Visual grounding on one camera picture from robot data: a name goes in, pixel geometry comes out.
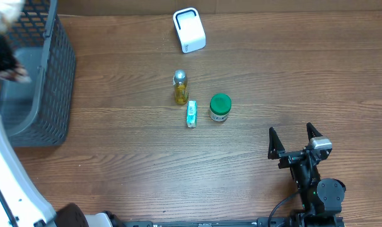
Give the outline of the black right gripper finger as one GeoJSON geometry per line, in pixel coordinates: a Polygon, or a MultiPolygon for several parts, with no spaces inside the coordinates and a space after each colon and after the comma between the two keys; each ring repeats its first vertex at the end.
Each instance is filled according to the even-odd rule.
{"type": "Polygon", "coordinates": [[[317,131],[317,129],[314,127],[314,125],[311,122],[308,122],[306,124],[306,131],[307,131],[309,140],[313,139],[314,137],[322,137],[322,134],[317,131]]]}
{"type": "Polygon", "coordinates": [[[269,129],[268,159],[271,159],[271,160],[279,159],[280,154],[284,152],[285,152],[285,148],[283,147],[281,140],[279,139],[275,129],[271,127],[269,129]]]}

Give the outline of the colourful snack packet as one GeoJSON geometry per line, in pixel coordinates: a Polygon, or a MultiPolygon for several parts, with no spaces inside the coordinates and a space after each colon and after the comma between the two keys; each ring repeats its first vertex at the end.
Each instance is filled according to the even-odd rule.
{"type": "Polygon", "coordinates": [[[21,64],[12,69],[0,71],[0,79],[17,83],[30,83],[32,81],[28,71],[21,64]]]}

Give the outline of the green lid Knorr jar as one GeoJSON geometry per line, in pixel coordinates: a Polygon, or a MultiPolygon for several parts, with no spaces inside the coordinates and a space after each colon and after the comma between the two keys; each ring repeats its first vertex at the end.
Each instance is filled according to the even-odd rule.
{"type": "Polygon", "coordinates": [[[215,94],[210,101],[209,116],[216,122],[223,122],[228,118],[231,110],[231,99],[224,93],[215,94]]]}

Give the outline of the small teal tissue pack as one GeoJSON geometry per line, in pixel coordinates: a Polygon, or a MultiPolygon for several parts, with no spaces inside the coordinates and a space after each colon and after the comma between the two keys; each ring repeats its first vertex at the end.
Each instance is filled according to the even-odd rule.
{"type": "Polygon", "coordinates": [[[189,128],[197,127],[197,102],[194,100],[188,101],[186,123],[189,128]]]}

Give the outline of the clear bottle silver cap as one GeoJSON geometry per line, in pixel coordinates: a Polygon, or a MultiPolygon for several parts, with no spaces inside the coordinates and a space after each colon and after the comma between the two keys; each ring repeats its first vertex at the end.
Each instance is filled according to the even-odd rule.
{"type": "Polygon", "coordinates": [[[184,105],[188,102],[188,78],[184,70],[176,70],[173,76],[175,102],[184,105]]]}

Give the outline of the brown white snack bag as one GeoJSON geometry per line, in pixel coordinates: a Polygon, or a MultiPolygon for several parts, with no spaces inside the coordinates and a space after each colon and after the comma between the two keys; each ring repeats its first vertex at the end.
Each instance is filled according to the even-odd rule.
{"type": "Polygon", "coordinates": [[[6,33],[18,20],[25,0],[0,0],[0,33],[6,33]]]}

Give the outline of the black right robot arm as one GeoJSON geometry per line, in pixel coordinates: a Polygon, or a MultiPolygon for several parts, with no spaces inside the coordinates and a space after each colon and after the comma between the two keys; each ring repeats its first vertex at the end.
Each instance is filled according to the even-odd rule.
{"type": "Polygon", "coordinates": [[[344,226],[337,214],[342,211],[346,186],[335,178],[321,178],[317,165],[332,152],[332,142],[312,123],[306,124],[308,144],[298,151],[287,152],[274,128],[269,129],[268,159],[279,160],[280,169],[288,168],[297,191],[278,203],[267,218],[259,218],[264,226],[344,226]],[[300,196],[302,209],[291,211],[286,218],[274,214],[283,204],[300,196]]]}

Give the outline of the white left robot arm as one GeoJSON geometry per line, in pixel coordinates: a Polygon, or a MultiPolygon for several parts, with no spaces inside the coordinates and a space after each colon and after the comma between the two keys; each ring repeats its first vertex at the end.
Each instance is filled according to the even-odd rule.
{"type": "Polygon", "coordinates": [[[34,186],[9,143],[0,115],[0,226],[111,226],[105,213],[85,215],[75,204],[59,211],[34,186]]]}

